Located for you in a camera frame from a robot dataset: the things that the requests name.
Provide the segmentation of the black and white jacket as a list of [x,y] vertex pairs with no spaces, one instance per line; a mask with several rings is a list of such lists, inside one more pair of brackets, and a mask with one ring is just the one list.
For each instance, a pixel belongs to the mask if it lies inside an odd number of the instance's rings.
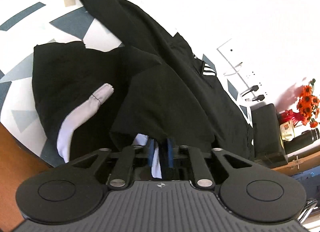
[[123,45],[108,52],[81,41],[34,48],[35,107],[65,162],[147,139],[159,149],[154,177],[166,177],[176,145],[253,160],[252,127],[181,35],[127,0],[80,1]]

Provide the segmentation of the black box speaker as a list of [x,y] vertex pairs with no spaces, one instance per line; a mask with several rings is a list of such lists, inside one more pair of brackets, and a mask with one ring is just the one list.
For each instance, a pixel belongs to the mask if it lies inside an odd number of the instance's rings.
[[252,111],[254,162],[273,169],[288,164],[276,108],[264,105]]

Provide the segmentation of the black plug lower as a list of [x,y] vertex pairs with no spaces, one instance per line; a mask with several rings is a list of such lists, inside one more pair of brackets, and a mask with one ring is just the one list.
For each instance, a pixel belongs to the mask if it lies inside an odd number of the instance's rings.
[[263,101],[265,99],[265,96],[263,94],[258,95],[257,97],[253,98],[253,99],[245,99],[245,101]]

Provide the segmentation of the black plug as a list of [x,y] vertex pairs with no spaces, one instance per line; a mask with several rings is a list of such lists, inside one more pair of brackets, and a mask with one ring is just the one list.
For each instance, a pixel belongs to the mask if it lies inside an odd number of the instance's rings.
[[265,96],[263,94],[258,95],[257,97],[253,98],[253,99],[245,99],[245,101],[263,101],[265,99]]
[[255,92],[255,91],[257,91],[257,90],[259,90],[259,86],[258,86],[258,85],[254,85],[254,86],[248,88],[247,90],[245,90],[244,92],[242,92],[242,93],[241,93],[241,96],[243,97],[243,96],[245,96],[246,94],[248,94],[248,93],[250,93],[250,92]]

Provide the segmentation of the black plug upper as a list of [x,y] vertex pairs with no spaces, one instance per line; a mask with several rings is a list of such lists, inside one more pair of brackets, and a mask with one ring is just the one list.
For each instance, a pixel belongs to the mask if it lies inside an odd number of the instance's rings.
[[257,91],[257,90],[259,90],[259,86],[258,86],[258,85],[254,85],[254,86],[248,88],[247,90],[245,90],[244,92],[242,92],[242,93],[241,93],[241,96],[243,97],[243,96],[245,96],[246,94],[248,94],[248,93],[250,93],[250,92],[255,92],[255,91]]

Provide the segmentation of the black thermos bottle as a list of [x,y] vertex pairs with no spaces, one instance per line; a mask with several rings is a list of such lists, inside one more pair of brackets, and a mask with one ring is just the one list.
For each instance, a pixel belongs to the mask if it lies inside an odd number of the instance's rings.
[[319,129],[304,131],[301,135],[293,138],[293,140],[284,143],[286,154],[300,150],[319,139]]

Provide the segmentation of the orange artificial flowers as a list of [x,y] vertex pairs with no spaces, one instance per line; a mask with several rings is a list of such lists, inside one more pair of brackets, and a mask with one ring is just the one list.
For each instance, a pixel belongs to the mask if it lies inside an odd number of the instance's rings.
[[319,122],[319,98],[313,94],[316,79],[312,79],[307,85],[304,85],[299,95],[297,110],[301,115],[301,122],[304,126],[310,125],[312,129],[318,127]]

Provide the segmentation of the white wall socket panel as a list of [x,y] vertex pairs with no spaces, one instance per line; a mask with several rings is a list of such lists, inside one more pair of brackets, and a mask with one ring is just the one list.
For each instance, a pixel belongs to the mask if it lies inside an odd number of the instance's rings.
[[[261,94],[265,96],[264,100],[267,99],[267,90],[263,85],[261,73],[239,40],[229,39],[219,46],[217,51],[226,61],[223,76],[238,90],[241,99],[253,99]],[[259,90],[241,96],[242,92],[254,85],[258,85]]]

